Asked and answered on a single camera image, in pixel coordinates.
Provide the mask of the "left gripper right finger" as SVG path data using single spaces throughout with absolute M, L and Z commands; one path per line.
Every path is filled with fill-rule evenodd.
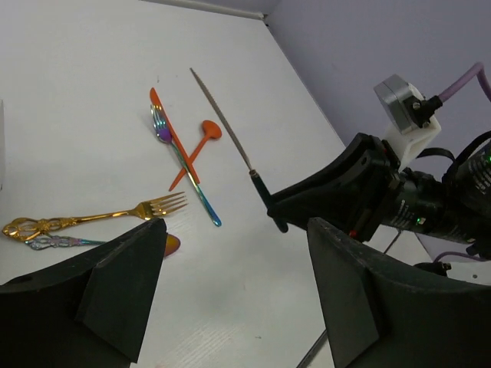
M 404 264 L 321 218 L 308 248 L 336 367 L 488 367 L 490 289 Z

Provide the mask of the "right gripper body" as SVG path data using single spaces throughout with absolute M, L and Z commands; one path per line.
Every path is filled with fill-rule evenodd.
M 400 159 L 386 140 L 359 133 L 348 146 L 355 157 L 344 174 L 350 189 L 343 231 L 360 242 L 372 238 L 402 187 Z

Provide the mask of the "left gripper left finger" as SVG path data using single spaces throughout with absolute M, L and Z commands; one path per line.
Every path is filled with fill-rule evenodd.
M 2 363 L 135 363 L 166 250 L 162 219 L 1 286 Z

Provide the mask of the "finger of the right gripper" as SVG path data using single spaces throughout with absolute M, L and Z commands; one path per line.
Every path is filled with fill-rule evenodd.
M 322 218 L 349 232 L 376 165 L 383 164 L 382 141 L 359 133 L 324 169 L 272 194 L 267 214 L 304 230 L 310 219 Z

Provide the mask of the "gold knife black handle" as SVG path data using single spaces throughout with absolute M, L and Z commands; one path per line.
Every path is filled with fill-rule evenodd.
M 245 166 L 247 168 L 247 177 L 251 182 L 251 186 L 245 191 L 244 194 L 240 195 L 238 189 L 235 189 L 234 193 L 238 195 L 242 202 L 244 202 L 245 200 L 248 200 L 250 202 L 252 199 L 254 199 L 256 204 L 259 204 L 259 201 L 261 201 L 262 209 L 267 212 L 272 207 L 274 202 L 272 199 L 272 194 L 262 180 L 262 177 L 254 169 L 254 166 L 252 165 L 247 152 L 245 151 L 234 130 L 234 127 L 245 127 L 248 132 L 252 133 L 252 138 L 257 138 L 259 136 L 259 132 L 257 130 L 254 130 L 256 124 L 247 123 L 244 120 L 239 120 L 239 123 L 230 124 L 230 114 L 226 116 L 223 113 L 222 100 L 216 99 L 216 97 L 213 95 L 213 92 L 206 86 L 203 79 L 194 71 L 192 67 L 189 70 L 196 79 L 196 82 L 202 90 L 205 98 L 209 101 L 210 106 L 212 107 L 216 116 L 219 118 L 220 123 L 223 125 L 225 131 L 228 133 L 234 147 L 236 148 L 239 155 L 242 157 L 242 161 L 245 163 Z

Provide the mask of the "iridescent blue purple fork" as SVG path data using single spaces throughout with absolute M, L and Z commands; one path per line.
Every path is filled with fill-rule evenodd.
M 184 155 L 180 152 L 180 150 L 177 147 L 177 140 L 172 136 L 172 133 L 170 131 L 170 125 L 166 122 L 166 120 L 162 115 L 162 110 L 156 104 L 153 103 L 150 105 L 150 110 L 153 117 L 153 128 L 157 136 L 157 139 L 160 142 L 168 144 L 173 148 L 173 151 L 176 154 L 177 159 L 180 161 L 182 167 L 185 169 L 185 173 L 188 175 L 191 183 L 193 184 L 196 194 L 198 195 L 199 200 L 203 204 L 213 224 L 217 227 L 220 227 L 222 225 L 222 222 L 219 216 L 214 211 L 213 207 L 210 205 L 208 199 L 204 195 L 199 184 L 194 179 L 192 173 L 190 172 L 189 165 L 186 163 Z

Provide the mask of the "orange plastic knife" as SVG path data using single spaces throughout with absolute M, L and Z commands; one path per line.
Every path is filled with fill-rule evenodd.
M 196 170 L 194 169 L 193 164 L 191 163 L 191 160 L 188 157 L 188 155 L 187 155 L 187 153 L 183 147 L 183 144 L 180 142 L 180 139 L 177 136 L 176 131 L 174 130 L 173 125 L 170 122 L 169 117 L 167 116 L 166 111 L 164 110 L 163 105 L 162 105 L 160 98 L 158 96 L 158 93 L 154 87 L 150 88 L 150 101 L 151 101 L 152 105 L 160 113 L 160 116 L 163 119 L 164 125 L 170 130 L 170 134 L 173 138 L 173 142 L 176 144 L 177 149 L 179 150 L 181 156 L 184 159 L 184 162 L 186 163 L 186 168 L 190 169 L 192 177 L 197 182 L 199 182 L 199 177 L 197 176 Z

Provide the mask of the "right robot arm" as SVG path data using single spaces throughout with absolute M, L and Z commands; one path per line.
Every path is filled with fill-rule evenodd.
M 324 169 L 272 194 L 267 214 L 306 229 L 321 218 L 368 242 L 380 225 L 466 246 L 469 256 L 490 259 L 490 134 L 458 156 L 440 148 L 422 156 L 452 163 L 441 180 L 402 167 L 386 140 L 357 134 Z

